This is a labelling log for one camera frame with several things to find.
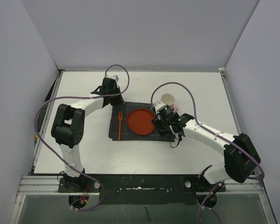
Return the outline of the pink white mug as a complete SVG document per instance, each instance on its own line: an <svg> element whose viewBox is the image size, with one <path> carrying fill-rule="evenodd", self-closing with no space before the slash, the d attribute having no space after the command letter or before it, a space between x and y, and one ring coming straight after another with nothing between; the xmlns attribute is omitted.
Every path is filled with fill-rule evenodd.
<svg viewBox="0 0 280 224"><path fill-rule="evenodd" d="M175 97L172 94L165 93L161 96L161 101L168 105L173 112L178 111L178 107L175 105Z"/></svg>

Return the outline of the orange round plate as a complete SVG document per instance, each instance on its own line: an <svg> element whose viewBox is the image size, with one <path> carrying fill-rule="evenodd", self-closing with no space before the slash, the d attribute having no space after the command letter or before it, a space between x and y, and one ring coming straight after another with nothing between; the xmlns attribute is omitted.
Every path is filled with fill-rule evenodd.
<svg viewBox="0 0 280 224"><path fill-rule="evenodd" d="M126 119L128 128L135 134L146 136L155 130L152 120L155 115L147 109L135 109L131 111Z"/></svg>

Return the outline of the orange plastic fork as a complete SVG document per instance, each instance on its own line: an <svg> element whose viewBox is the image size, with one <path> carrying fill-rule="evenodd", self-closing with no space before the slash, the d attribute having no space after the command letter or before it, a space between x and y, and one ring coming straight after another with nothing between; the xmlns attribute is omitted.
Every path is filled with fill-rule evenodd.
<svg viewBox="0 0 280 224"><path fill-rule="evenodd" d="M118 133L118 141L121 140L121 123L123 119L123 112L119 112L118 114L118 120L119 120L119 133Z"/></svg>

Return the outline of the dark checked cloth placemat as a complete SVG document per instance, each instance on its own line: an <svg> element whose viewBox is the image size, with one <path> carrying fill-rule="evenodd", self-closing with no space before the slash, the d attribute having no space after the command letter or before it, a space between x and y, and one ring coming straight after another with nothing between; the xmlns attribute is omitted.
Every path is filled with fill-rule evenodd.
<svg viewBox="0 0 280 224"><path fill-rule="evenodd" d="M112 107L112 115L110 119L109 126L109 138L113 141L119 140L119 112L122 112L123 119L121 121L121 141L132 141L132 140L147 140L147 141L163 141L163 142L174 142L175 139L173 136L164 136L161 137L157 130L154 130L151 134L143 136L133 133L126 124L127 115L135 109L147 109L152 111L150 104L148 103L137 103L137 102L124 102L122 105L117 105Z"/></svg>

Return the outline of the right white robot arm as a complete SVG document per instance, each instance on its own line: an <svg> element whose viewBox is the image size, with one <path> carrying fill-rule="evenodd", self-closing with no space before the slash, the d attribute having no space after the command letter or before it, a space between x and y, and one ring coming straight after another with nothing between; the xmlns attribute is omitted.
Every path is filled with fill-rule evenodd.
<svg viewBox="0 0 280 224"><path fill-rule="evenodd" d="M244 183L255 170L261 159L249 136L241 133L239 136L223 133L207 126L192 115L164 116L157 115L152 120L161 136L175 136L195 139L220 153L224 162L218 165L208 165L199 175L199 187L208 191L217 182L234 180Z"/></svg>

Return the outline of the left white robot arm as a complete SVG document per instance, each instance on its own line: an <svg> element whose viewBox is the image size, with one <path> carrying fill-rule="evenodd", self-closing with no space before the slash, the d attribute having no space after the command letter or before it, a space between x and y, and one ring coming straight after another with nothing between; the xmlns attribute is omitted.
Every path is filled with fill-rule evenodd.
<svg viewBox="0 0 280 224"><path fill-rule="evenodd" d="M71 105L60 104L57 108L51 136L59 145L63 159L69 163L65 165L65 174L71 178L69 186L76 192L82 191L86 185L86 180L80 176L84 167L79 152L85 118L107 105L120 105L124 102L118 79L118 76L104 77L102 84L91 92L90 99Z"/></svg>

